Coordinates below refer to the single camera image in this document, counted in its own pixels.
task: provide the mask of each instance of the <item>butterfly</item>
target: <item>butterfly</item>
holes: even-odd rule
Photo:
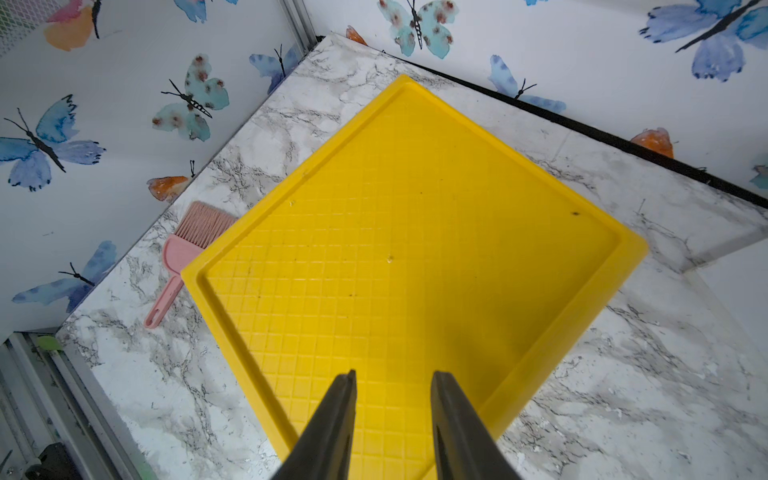
[[[266,90],[267,94],[271,94],[277,85],[293,71],[299,64],[299,49],[295,45],[290,48],[283,58],[283,46],[280,46],[280,51],[275,48],[275,54],[277,58],[270,57],[269,55],[251,55],[248,60],[250,64],[259,69],[259,73],[262,77],[272,77],[270,87]]]
[[[50,184],[49,158],[65,173],[62,161],[81,165],[98,163],[106,150],[97,141],[68,141],[78,133],[73,128],[74,110],[77,107],[72,103],[72,95],[57,101],[43,114],[34,133],[29,130],[18,108],[16,110],[24,127],[9,118],[4,119],[21,128],[28,137],[0,137],[0,161],[18,160],[11,169],[8,183],[13,187],[28,188],[31,192]]]
[[[670,133],[666,128],[659,127],[656,130],[643,130],[643,133],[632,137],[630,142],[646,147],[648,150],[655,151],[658,154],[674,158]]]
[[[160,177],[147,180],[149,191],[159,201],[167,201],[172,204],[194,179],[194,160],[190,160],[189,177]]]
[[[187,70],[187,78],[184,80],[186,93],[181,93],[176,84],[169,79],[168,81],[174,86],[176,93],[172,91],[161,93],[176,95],[186,103],[168,104],[162,107],[152,117],[152,128],[162,131],[172,131],[177,128],[179,136],[182,138],[208,140],[210,129],[200,114],[213,118],[208,108],[221,110],[230,104],[230,96],[227,89],[224,88],[224,82],[219,78],[208,78],[209,73],[208,56],[199,54]]]
[[[49,25],[43,31],[45,40],[52,46],[70,51],[85,45],[91,36],[91,30],[98,36],[96,20],[101,10],[101,0],[95,0],[92,6],[80,8],[83,0],[70,0],[58,9],[48,20]]]
[[[663,43],[709,28],[675,53],[698,43],[691,73],[696,78],[726,81],[746,64],[739,40],[763,50],[768,48],[768,7],[749,11],[761,1],[750,0],[739,8],[741,0],[697,0],[698,6],[656,7],[648,12],[647,26],[640,34],[653,43]]]
[[[232,5],[237,5],[237,0],[227,0]],[[192,22],[197,23],[197,19],[200,19],[200,23],[205,23],[207,15],[205,12],[205,0],[174,0],[174,3],[178,8],[187,14]]]
[[[398,2],[394,0],[379,0],[379,10],[389,23],[389,34],[400,51],[406,57],[410,57],[416,47],[415,40],[419,40],[419,50],[422,49],[422,39],[427,48],[436,57],[445,58],[453,43],[453,35],[444,27],[446,23],[453,23],[458,14],[458,7],[451,0],[435,0],[425,4],[417,12],[415,0],[412,4],[406,0],[411,9],[410,15]]]
[[[755,184],[757,188],[768,189],[768,165],[755,165],[753,170],[757,175],[750,180],[750,183]]]
[[[565,103],[562,101],[523,94],[523,92],[529,88],[535,87],[537,84],[530,85],[526,88],[524,79],[522,88],[518,90],[518,82],[512,77],[509,68],[507,68],[507,65],[498,55],[491,56],[491,76],[488,77],[488,80],[491,81],[493,86],[496,87],[496,91],[500,94],[524,101],[527,104],[536,105],[537,107],[544,108],[545,110],[549,110],[556,114],[565,110]]]
[[[360,34],[357,33],[357,30],[355,30],[351,25],[346,26],[346,37],[349,40],[354,40],[361,45],[365,45],[366,47],[368,46],[366,41],[362,39]]]
[[[114,243],[109,240],[101,242],[96,253],[91,257],[82,273],[75,271],[72,263],[70,272],[59,272],[70,275],[72,278],[62,278],[54,282],[38,285],[25,292],[16,293],[13,303],[42,303],[48,305],[55,300],[69,297],[67,313],[72,313],[81,301],[101,281],[118,258],[118,251]]]

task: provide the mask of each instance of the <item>hand brush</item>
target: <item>hand brush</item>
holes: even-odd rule
[[[144,326],[153,329],[160,325],[184,286],[180,276],[182,269],[236,221],[237,218],[202,202],[192,202],[176,232],[165,240],[163,265],[170,272],[170,279],[147,315]]]

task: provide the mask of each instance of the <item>tray rim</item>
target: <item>tray rim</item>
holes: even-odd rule
[[[226,313],[220,316],[217,312],[219,310],[223,313],[223,307],[213,294],[205,275],[230,248],[250,232],[253,226],[260,223],[292,192],[312,177],[332,157],[334,152],[343,147],[380,110],[405,89],[415,90],[425,96],[429,101],[454,117],[457,122],[477,134],[482,140],[489,142],[500,151],[504,151],[513,161],[517,161],[529,174],[541,180],[553,191],[579,205],[586,214],[595,217],[617,236],[617,243],[611,254],[573,295],[571,301],[563,307],[551,325],[520,358],[518,364],[509,370],[507,376],[499,383],[485,403],[477,408],[480,418],[494,439],[498,439],[508,428],[648,252],[645,240],[628,227],[584,199],[556,177],[551,176],[546,170],[513,150],[419,83],[407,75],[400,75],[298,166],[291,175],[275,186],[229,230],[181,271],[181,277],[193,300],[200,300],[199,303],[195,302],[200,313],[227,360],[227,364],[233,370],[235,378],[256,413],[267,438],[282,461],[296,444],[299,434],[290,423],[286,412],[283,411],[283,407],[263,377],[258,365],[255,364],[250,355],[246,355],[247,347],[242,348],[244,347],[242,339],[233,328],[232,322],[226,317]],[[516,388],[516,385],[525,387],[519,389]],[[423,478],[428,477],[435,477],[434,461]]]

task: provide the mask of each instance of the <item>teal butterfly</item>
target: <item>teal butterfly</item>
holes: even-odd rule
[[[214,116],[210,114],[208,108],[221,110],[230,104],[230,97],[227,89],[224,88],[224,82],[220,78],[208,78],[210,70],[208,56],[199,54],[187,70],[184,93],[179,91],[172,80],[168,80],[174,86],[176,93],[172,91],[161,93],[176,95],[186,103],[168,104],[162,107],[152,117],[152,128],[162,131],[178,129],[179,136],[182,138],[208,140],[210,129],[200,114],[213,118]]]
[[[406,1],[411,9],[410,14],[395,0],[377,2],[384,18],[392,24],[389,34],[395,43],[400,45],[402,54],[410,57],[418,40],[419,50],[426,43],[429,51],[436,57],[445,58],[451,49],[453,35],[443,25],[453,23],[458,14],[456,4],[452,0],[435,0],[416,11],[415,3]]]

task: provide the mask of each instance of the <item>plastic tray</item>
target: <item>plastic tray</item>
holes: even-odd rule
[[[432,373],[498,438],[646,250],[400,77],[182,277],[281,458],[355,369],[350,478],[422,478]]]

